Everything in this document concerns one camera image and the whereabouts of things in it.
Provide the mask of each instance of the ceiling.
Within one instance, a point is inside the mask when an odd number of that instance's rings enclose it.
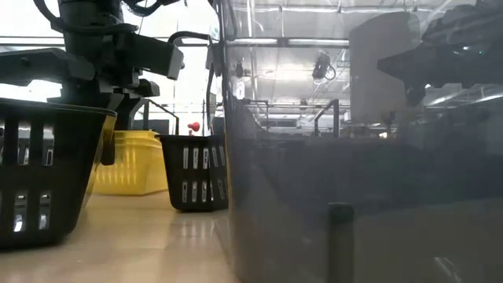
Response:
[[[229,0],[236,18],[237,37],[252,39],[348,39],[350,32],[384,13],[409,12],[420,32],[428,24],[458,5],[474,5],[476,0]],[[227,27],[231,24],[229,13]],[[230,63],[242,62],[249,70],[242,79],[245,97],[268,100],[270,103],[324,104],[338,98],[341,104],[351,100],[350,51],[340,47],[231,47]],[[329,54],[336,70],[333,80],[313,80],[311,74],[320,51]],[[485,86],[497,92],[497,86]],[[443,105],[447,102],[465,101],[480,93],[475,85],[462,90],[458,85],[442,89],[427,88],[425,105]]]

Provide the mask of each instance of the yellow basket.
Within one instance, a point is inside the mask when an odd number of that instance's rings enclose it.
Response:
[[[163,149],[149,130],[117,130],[116,162],[97,169],[93,193],[145,195],[167,190]]]

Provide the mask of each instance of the ceiling light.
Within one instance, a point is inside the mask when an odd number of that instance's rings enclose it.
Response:
[[[438,99],[435,99],[432,103],[430,103],[429,105],[437,105],[439,103],[442,103],[444,101],[446,101],[447,99],[449,99],[448,97],[441,97],[441,98],[438,98]]]
[[[290,39],[288,43],[291,45],[349,46],[349,40],[346,39]]]
[[[259,76],[261,79],[274,79],[277,81],[312,81],[311,71],[282,71],[269,70]]]
[[[496,95],[491,95],[488,97],[480,98],[479,100],[477,100],[475,102],[489,101],[489,100],[493,100],[493,99],[501,98],[501,97],[503,97],[503,94],[496,94]]]
[[[28,45],[28,44],[34,44],[34,45],[47,45],[47,46],[55,46],[55,45],[63,45],[64,40],[63,37],[40,37],[40,38],[24,38],[24,37],[3,37],[0,38],[0,44],[9,44],[9,45]]]
[[[208,40],[204,39],[182,39],[183,44],[208,44]]]
[[[229,42],[230,45],[242,45],[242,44],[277,44],[276,39],[236,39]]]

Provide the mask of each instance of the basket slot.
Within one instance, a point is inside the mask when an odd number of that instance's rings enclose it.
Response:
[[[3,119],[0,119],[0,166],[3,165],[3,140],[5,132],[6,132],[6,122]]]
[[[197,202],[197,181],[192,182],[192,202],[195,203]]]
[[[31,124],[20,121],[17,127],[17,164],[28,165],[30,157]]]
[[[205,203],[207,197],[207,181],[203,181],[203,186],[201,189],[201,200]]]
[[[221,198],[222,200],[225,200],[226,195],[225,195],[225,194],[224,194],[224,192],[223,192],[223,184],[222,184],[222,180],[220,180],[220,179],[219,179],[217,182],[218,182],[218,191],[220,192],[220,198]]]
[[[53,126],[44,125],[43,129],[43,151],[42,151],[42,164],[45,166],[53,166],[54,160],[54,134]]]
[[[213,163],[215,165],[215,168],[218,167],[218,155],[217,155],[217,149],[215,147],[211,148],[211,151],[213,152]]]
[[[215,198],[213,196],[213,183],[210,182],[210,197],[211,197],[211,201],[213,201]]]
[[[50,224],[50,192],[42,192],[40,194],[39,203],[39,230],[49,229]]]
[[[188,186],[187,181],[184,181],[182,183],[182,202],[183,203],[187,202],[187,186]]]
[[[197,170],[197,165],[199,164],[199,149],[197,147],[193,148],[193,168]]]
[[[209,156],[210,156],[210,151],[208,150],[208,148],[204,148],[204,150],[203,150],[203,169],[204,170],[207,170]]]
[[[13,213],[14,213],[14,192],[3,191],[0,200],[0,236],[12,233]]]
[[[220,158],[222,159],[222,166],[226,165],[226,154],[225,150],[223,149],[223,145],[220,145]]]
[[[3,163],[5,165],[17,164],[17,137],[19,134],[18,120],[6,118],[6,128],[3,145]]]
[[[28,212],[28,194],[18,193],[14,200],[14,233],[26,230],[26,218]]]
[[[42,163],[44,122],[41,119],[31,123],[30,143],[29,143],[29,163]]]

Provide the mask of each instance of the transparent plastic bin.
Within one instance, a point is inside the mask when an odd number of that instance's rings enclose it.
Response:
[[[116,162],[100,166],[93,193],[145,195],[167,190],[163,150],[150,130],[117,130]]]
[[[502,1],[215,5],[242,282],[503,279]]]

